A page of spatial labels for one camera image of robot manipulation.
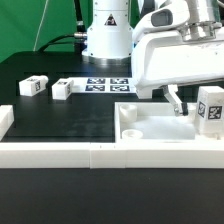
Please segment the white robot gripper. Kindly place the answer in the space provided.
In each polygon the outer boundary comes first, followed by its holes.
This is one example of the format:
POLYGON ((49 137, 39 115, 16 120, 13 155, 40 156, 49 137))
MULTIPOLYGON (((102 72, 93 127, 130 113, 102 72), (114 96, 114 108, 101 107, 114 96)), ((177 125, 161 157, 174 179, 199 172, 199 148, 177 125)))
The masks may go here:
POLYGON ((184 42, 176 30, 145 35, 132 52, 131 67, 140 99, 151 98, 154 89, 164 86, 175 115, 187 116, 178 86, 224 79, 224 29, 216 31, 215 39, 191 42, 184 42))

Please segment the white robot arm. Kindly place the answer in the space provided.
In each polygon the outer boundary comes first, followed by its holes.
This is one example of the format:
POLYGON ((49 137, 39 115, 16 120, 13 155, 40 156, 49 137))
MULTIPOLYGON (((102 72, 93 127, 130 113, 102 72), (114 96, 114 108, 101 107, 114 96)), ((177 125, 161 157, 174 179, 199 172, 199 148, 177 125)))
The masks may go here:
POLYGON ((128 0, 93 0, 85 61, 131 64, 140 99, 161 88, 179 115, 185 85, 224 79, 224 26, 217 0, 137 0, 139 22, 128 21, 128 0))

